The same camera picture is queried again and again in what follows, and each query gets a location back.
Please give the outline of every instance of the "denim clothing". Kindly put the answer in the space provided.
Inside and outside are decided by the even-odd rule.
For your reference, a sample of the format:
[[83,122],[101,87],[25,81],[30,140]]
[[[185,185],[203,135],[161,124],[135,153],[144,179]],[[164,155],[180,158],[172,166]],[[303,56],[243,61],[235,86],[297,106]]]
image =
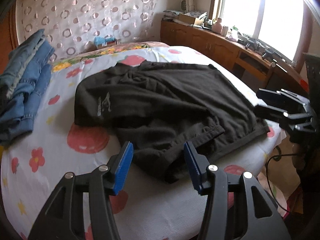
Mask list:
[[9,53],[9,63],[4,73],[0,75],[0,113],[12,98],[13,92],[22,78],[28,63],[44,43],[45,36],[43,34],[44,29],[38,30]]
[[0,115],[0,145],[9,145],[19,135],[33,130],[41,97],[51,77],[48,60],[54,48],[44,40],[28,63],[12,93],[12,99]]

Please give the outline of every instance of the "window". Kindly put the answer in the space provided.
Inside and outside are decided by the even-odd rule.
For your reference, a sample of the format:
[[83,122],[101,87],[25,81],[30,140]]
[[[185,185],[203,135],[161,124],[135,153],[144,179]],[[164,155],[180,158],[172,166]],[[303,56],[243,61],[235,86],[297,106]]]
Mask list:
[[222,0],[220,14],[225,26],[261,40],[294,60],[300,41],[303,0]]

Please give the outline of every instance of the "bed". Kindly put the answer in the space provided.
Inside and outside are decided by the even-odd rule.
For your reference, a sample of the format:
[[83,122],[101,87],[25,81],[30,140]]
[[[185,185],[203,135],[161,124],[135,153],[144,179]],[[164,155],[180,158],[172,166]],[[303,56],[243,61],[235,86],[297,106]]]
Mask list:
[[[112,131],[80,128],[74,121],[76,87],[84,78],[122,62],[131,66],[144,60],[213,64],[252,103],[255,93],[229,71],[187,47],[169,47],[159,42],[132,43],[101,49],[53,63],[49,86],[42,98],[34,131],[4,150],[1,189],[5,212],[15,230],[26,239],[32,225],[61,177],[91,172],[119,152]],[[219,159],[225,171],[257,176],[274,147],[285,138],[278,124],[245,147]],[[186,240],[200,229],[206,196],[199,196],[189,178],[173,184],[154,179],[131,165],[124,189],[111,198],[122,239]],[[88,195],[84,196],[86,240],[92,239]]]

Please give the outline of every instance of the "wire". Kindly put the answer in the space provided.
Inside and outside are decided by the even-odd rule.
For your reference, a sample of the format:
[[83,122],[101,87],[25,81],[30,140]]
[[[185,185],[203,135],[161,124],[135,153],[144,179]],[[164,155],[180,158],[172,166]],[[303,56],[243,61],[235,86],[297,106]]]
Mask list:
[[279,158],[279,156],[297,156],[298,154],[279,154],[279,155],[275,155],[275,156],[272,156],[270,157],[270,159],[267,161],[267,165],[266,165],[266,177],[267,177],[267,182],[268,182],[268,185],[269,185],[269,189],[270,189],[270,192],[274,198],[274,200],[277,202],[278,206],[281,207],[284,211],[288,212],[288,213],[291,213],[289,210],[285,209],[283,206],[280,205],[280,203],[278,202],[278,200],[276,199],[275,195],[273,195],[273,191],[271,189],[271,186],[270,186],[270,182],[269,182],[269,178],[268,178],[268,165],[269,165],[269,162],[272,160],[272,159],[276,159],[276,158]]

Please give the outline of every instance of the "black garment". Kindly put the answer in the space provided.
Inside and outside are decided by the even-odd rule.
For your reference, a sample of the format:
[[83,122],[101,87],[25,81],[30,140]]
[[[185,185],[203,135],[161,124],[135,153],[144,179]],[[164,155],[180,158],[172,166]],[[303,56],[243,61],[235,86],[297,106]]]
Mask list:
[[121,144],[134,144],[135,164],[174,182],[187,174],[187,140],[213,163],[266,134],[266,122],[252,109],[212,65],[118,63],[80,82],[75,124],[113,127]]

